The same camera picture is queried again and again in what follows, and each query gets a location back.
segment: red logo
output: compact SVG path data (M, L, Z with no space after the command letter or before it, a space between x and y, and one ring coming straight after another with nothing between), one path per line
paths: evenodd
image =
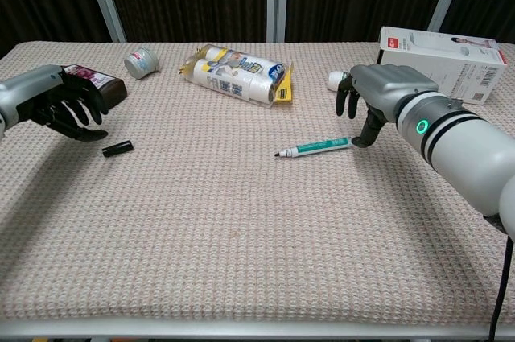
M388 47L390 48L398 48L399 42L395 38L388 38Z

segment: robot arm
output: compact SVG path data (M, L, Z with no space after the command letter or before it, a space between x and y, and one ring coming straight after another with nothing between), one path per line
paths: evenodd
M101 115L108 113L102 95L89 80L68 75L57 65L41 66L0 82L0 140L5 130L29 119L79 141L104 138L104 130L77 125L69 110L88 125L83 106L99 125Z
M358 65L340 82L336 113L356 116L359 97L369 111L358 147L375 141L381 127L397 125L400 135L467 202L489 221L501 219L515 238L515 140L438 93L438 85L407 66Z

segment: beige knit tablecloth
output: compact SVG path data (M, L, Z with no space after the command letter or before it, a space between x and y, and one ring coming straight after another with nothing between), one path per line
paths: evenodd
M200 43L148 43L162 70L135 80L136 43L18 45L0 78L82 64L129 97L83 143L25 122L0 143L0 318L134 315L487 323L505 237L399 137L298 159L274 153L359 134L335 115L328 73L374 62L375 43L234 43L295 63L292 105L251 105L185 82ZM515 46L502 45L509 62ZM485 106L515 134L515 69ZM130 139L133 152L101 148ZM515 322L515 279L501 321Z

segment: marker pen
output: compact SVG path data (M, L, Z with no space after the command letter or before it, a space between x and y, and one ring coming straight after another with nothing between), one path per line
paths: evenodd
M307 143L306 145L298 145L290 149L279 151L275 154L275 157L300 157L301 155L313 155L321 151L344 149L352 146L351 140L352 137L343 137L322 142Z

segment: black cable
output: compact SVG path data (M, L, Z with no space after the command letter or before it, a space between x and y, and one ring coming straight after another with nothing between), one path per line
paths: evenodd
M501 284L499 285L499 293L497 294L496 307L493 310L492 320L490 321L490 333L488 334L488 342L493 342L496 337L497 321L501 313L502 303L505 300L506 287L508 286L509 267L512 264L513 240L508 237L506 241L505 264L502 267Z

